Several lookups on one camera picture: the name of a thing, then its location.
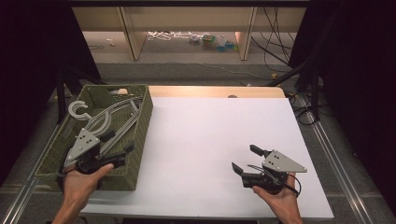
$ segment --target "white object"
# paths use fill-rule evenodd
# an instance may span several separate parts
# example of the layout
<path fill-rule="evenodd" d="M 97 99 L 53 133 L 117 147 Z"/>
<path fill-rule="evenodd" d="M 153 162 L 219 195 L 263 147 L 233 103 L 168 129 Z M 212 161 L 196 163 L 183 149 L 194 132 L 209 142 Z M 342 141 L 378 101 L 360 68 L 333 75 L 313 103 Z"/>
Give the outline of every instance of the white object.
<path fill-rule="evenodd" d="M 220 47 L 224 47 L 225 43 L 227 43 L 227 38 L 222 35 L 219 36 L 217 40 Z"/>
<path fill-rule="evenodd" d="M 288 99 L 153 97 L 136 191 L 96 191 L 82 214 L 119 217 L 275 217 L 243 188 L 231 162 L 261 165 L 249 150 L 277 149 L 303 164 L 302 217 L 333 218 Z"/>
<path fill-rule="evenodd" d="M 128 95 L 128 90 L 126 90 L 126 89 L 119 89 L 119 95 Z"/>

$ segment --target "crate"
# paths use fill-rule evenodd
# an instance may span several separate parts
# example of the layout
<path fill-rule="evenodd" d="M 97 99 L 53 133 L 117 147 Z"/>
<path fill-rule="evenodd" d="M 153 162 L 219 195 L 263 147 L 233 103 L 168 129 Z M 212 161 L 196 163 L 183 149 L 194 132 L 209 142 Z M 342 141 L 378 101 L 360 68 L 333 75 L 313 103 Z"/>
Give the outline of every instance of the crate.
<path fill-rule="evenodd" d="M 111 93 L 119 89 L 128 90 L 128 94 Z M 149 87 L 147 85 L 86 85 L 77 98 L 79 101 L 84 101 L 88 106 L 88 108 L 79 108 L 77 114 L 85 112 L 93 117 L 117 102 L 137 96 L 143 96 L 143 99 L 142 109 L 136 124 L 107 153 L 123 151 L 131 140 L 134 140 L 134 150 L 127 155 L 125 166 L 114 169 L 103 178 L 100 188 L 102 190 L 135 190 L 153 107 Z M 110 128 L 118 130 L 131 117 L 131 112 L 130 109 L 125 108 L 112 114 Z M 39 164 L 35 176 L 40 179 L 49 179 L 45 184 L 52 189 L 58 190 L 55 174 L 60 165 L 64 163 L 65 152 L 73 146 L 76 136 L 87 123 L 88 121 L 76 120 L 67 114 L 60 129 L 49 143 L 49 149 Z"/>

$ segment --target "gray floor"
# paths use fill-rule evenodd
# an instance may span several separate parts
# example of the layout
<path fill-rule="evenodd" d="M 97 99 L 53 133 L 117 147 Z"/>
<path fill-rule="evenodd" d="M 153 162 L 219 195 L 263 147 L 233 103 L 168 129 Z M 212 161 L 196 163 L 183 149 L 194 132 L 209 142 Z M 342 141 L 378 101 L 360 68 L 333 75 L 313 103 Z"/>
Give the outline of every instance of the gray floor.
<path fill-rule="evenodd" d="M 114 33 L 88 33 L 87 41 L 92 46 L 103 46 L 93 49 L 92 55 L 97 62 L 103 81 L 111 83 L 145 83 L 149 85 L 206 85 L 206 86 L 260 86 L 271 81 L 271 75 L 281 72 L 270 70 L 263 64 L 262 50 L 252 43 L 247 61 L 240 61 L 238 52 L 216 52 L 214 49 L 203 49 L 202 46 L 191 46 L 186 39 L 172 39 L 164 44 L 163 40 L 146 41 L 142 55 L 137 62 L 129 60 L 123 36 Z M 233 40 L 230 34 L 224 34 Z M 260 34 L 255 39 L 262 45 L 265 41 Z M 285 45 L 292 46 L 287 34 L 282 34 Z M 271 51 L 283 56 L 277 46 L 271 46 Z M 266 56 L 271 68 L 288 70 L 276 59 Z M 281 84 L 284 91 L 293 91 L 296 77 Z M 304 95 L 297 99 L 294 106 L 304 104 Z M 324 95 L 320 103 L 326 105 Z M 31 137 L 29 145 L 21 153 L 4 186 L 0 188 L 0 217 L 4 217 L 16 195 L 32 172 L 35 161 L 47 144 L 55 128 L 57 120 L 57 102 L 52 96 L 48 108 L 43 113 Z M 359 159 L 352 155 L 342 129 L 328 107 L 320 108 L 320 124 L 329 137 L 334 151 L 343 164 L 350 181 L 367 208 L 373 223 L 396 223 L 381 194 L 378 192 L 370 176 L 367 175 Z M 329 163 L 323 145 L 318 140 L 314 126 L 300 124 L 300 129 L 307 148 L 318 172 L 318 177 L 326 193 L 334 213 L 333 220 L 305 220 L 305 223 L 359 223 L 353 212 L 347 196 Z M 45 186 L 38 185 L 24 208 L 19 223 L 45 223 L 51 220 L 62 202 L 62 195 L 57 192 L 47 192 Z M 88 217 L 89 223 L 118 223 L 114 217 Z M 272 220 L 262 223 L 277 223 Z"/>

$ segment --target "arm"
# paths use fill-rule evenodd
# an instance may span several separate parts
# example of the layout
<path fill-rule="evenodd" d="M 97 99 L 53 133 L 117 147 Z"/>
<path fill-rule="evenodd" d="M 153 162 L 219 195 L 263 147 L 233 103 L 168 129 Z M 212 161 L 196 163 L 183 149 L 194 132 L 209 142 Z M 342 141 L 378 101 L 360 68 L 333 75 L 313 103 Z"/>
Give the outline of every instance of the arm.
<path fill-rule="evenodd" d="M 289 176 L 287 184 L 294 188 L 294 178 Z M 268 203 L 283 224 L 303 223 L 296 195 L 291 190 L 282 189 L 277 195 L 272 195 L 265 189 L 253 186 L 253 191 Z"/>
<path fill-rule="evenodd" d="M 87 205 L 98 181 L 108 174 L 113 167 L 113 164 L 105 165 L 91 175 L 83 175 L 78 171 L 69 172 L 64 178 L 64 202 L 52 223 L 74 223 L 79 211 Z"/>

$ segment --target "wire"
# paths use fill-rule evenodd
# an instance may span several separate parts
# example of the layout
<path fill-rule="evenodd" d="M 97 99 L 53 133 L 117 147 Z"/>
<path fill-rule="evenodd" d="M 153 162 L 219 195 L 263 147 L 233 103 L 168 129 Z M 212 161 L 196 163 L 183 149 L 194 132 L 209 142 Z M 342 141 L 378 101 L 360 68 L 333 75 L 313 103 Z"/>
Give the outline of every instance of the wire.
<path fill-rule="evenodd" d="M 146 50 L 145 47 L 143 47 L 143 50 L 144 50 L 146 53 L 149 53 L 149 52 Z M 160 62 L 157 62 L 156 60 L 154 60 L 151 56 L 150 56 L 150 58 L 151 58 L 151 60 L 154 61 L 155 63 L 160 63 Z M 224 67 L 217 66 L 217 65 L 209 65 L 209 64 L 204 64 L 204 63 L 194 63 L 194 64 L 199 64 L 199 65 L 204 66 L 204 67 L 211 67 L 211 68 L 222 69 L 222 70 L 224 70 L 224 71 L 226 71 L 226 72 L 228 72 L 228 73 L 231 73 L 231 74 L 246 74 L 246 75 L 251 75 L 251 76 L 259 77 L 259 78 L 263 78 L 263 79 L 272 79 L 272 77 L 261 77 L 261 76 L 259 76 L 259 75 L 255 75 L 255 74 L 252 74 L 252 73 L 249 73 L 249 72 L 234 72 L 234 71 L 230 71 L 230 70 L 228 70 L 228 69 L 226 69 L 226 68 L 224 68 Z"/>
<path fill-rule="evenodd" d="M 283 91 L 286 97 L 289 99 L 290 105 L 293 106 L 297 101 L 297 92 Z"/>
<path fill-rule="evenodd" d="M 315 124 L 315 122 L 317 122 L 316 119 L 314 119 L 313 121 L 311 121 L 311 122 L 309 122 L 309 123 L 305 123 L 305 122 L 302 122 L 302 121 L 301 121 L 301 116 L 302 116 L 303 114 L 305 114 L 305 113 L 310 113 L 310 114 L 312 114 L 312 110 L 311 110 L 309 107 L 310 107 L 310 106 L 308 106 L 307 108 L 305 108 L 303 112 L 301 112 L 300 114 L 298 114 L 298 115 L 296 116 L 296 118 L 297 118 L 297 120 L 299 121 L 299 123 L 301 123 L 301 124 L 303 124 L 303 125 L 305 125 L 305 126 L 313 125 L 313 124 Z"/>
<path fill-rule="evenodd" d="M 275 46 L 282 47 L 282 45 L 277 44 L 277 43 L 274 43 L 274 42 L 271 42 L 269 39 L 265 38 L 264 35 L 262 34 L 262 32 L 260 32 L 260 35 L 262 35 L 262 38 L 263 38 L 265 41 L 268 41 L 270 44 L 275 45 Z M 291 47 L 287 47 L 287 46 L 283 46 L 283 48 L 285 48 L 285 49 L 291 49 Z"/>
<path fill-rule="evenodd" d="M 255 170 L 258 170 L 258 171 L 261 171 L 262 173 L 265 173 L 266 175 L 270 176 L 270 177 L 274 180 L 274 182 L 277 181 L 277 184 L 281 184 L 281 185 L 283 185 L 285 188 L 287 188 L 287 189 L 293 191 L 293 192 L 296 194 L 296 198 L 298 198 L 298 196 L 300 195 L 301 190 L 302 190 L 301 182 L 300 182 L 300 180 L 297 179 L 297 177 L 295 177 L 294 175 L 287 174 L 287 175 L 293 177 L 295 180 L 297 180 L 297 183 L 298 183 L 298 185 L 299 185 L 299 190 L 298 190 L 298 191 L 297 191 L 297 189 L 295 189 L 295 188 L 289 186 L 288 184 L 280 182 L 277 178 L 275 178 L 273 175 L 271 175 L 271 173 L 269 173 L 268 171 L 266 171 L 265 169 L 263 169 L 263 168 L 261 168 L 261 167 L 259 167 L 259 166 L 250 165 L 250 164 L 249 164 L 248 167 L 253 168 L 253 169 L 255 169 Z"/>
<path fill-rule="evenodd" d="M 259 43 L 257 43 L 257 41 L 253 38 L 253 36 L 251 37 L 251 40 L 253 40 L 253 42 L 254 42 L 260 49 L 264 50 L 266 53 L 271 54 L 271 56 L 273 56 L 274 58 L 277 58 L 277 59 L 280 60 L 283 64 L 288 65 L 288 63 L 287 63 L 286 61 L 284 61 L 283 59 L 277 57 L 273 52 L 271 52 L 271 51 L 269 51 L 269 50 L 267 49 L 268 43 L 267 43 L 267 46 L 264 48 L 264 47 L 261 46 Z"/>
<path fill-rule="evenodd" d="M 290 33 L 288 33 L 288 34 L 289 34 L 289 36 L 290 36 L 290 39 L 293 41 L 293 43 L 296 42 L 296 41 L 294 40 L 294 38 L 291 36 L 291 34 L 290 34 Z"/>
<path fill-rule="evenodd" d="M 271 19 L 269 18 L 268 13 L 267 13 L 267 10 L 265 9 L 265 7 L 264 7 L 263 9 L 264 9 L 265 16 L 266 16 L 266 18 L 267 18 L 267 20 L 268 20 L 268 22 L 270 23 L 270 26 L 271 26 L 271 30 L 272 30 L 272 33 L 271 33 L 271 34 L 275 34 L 277 40 L 279 41 L 279 43 L 280 43 L 280 45 L 281 45 L 281 47 L 282 47 L 283 54 L 285 55 L 285 58 L 288 60 L 290 56 L 289 56 L 289 54 L 286 52 L 286 50 L 285 50 L 285 48 L 284 48 L 284 46 L 283 46 L 282 39 L 280 38 L 279 25 L 278 25 L 278 23 L 277 23 L 277 11 L 278 11 L 278 8 L 275 7 L 275 20 L 274 20 L 274 24 L 271 22 Z"/>

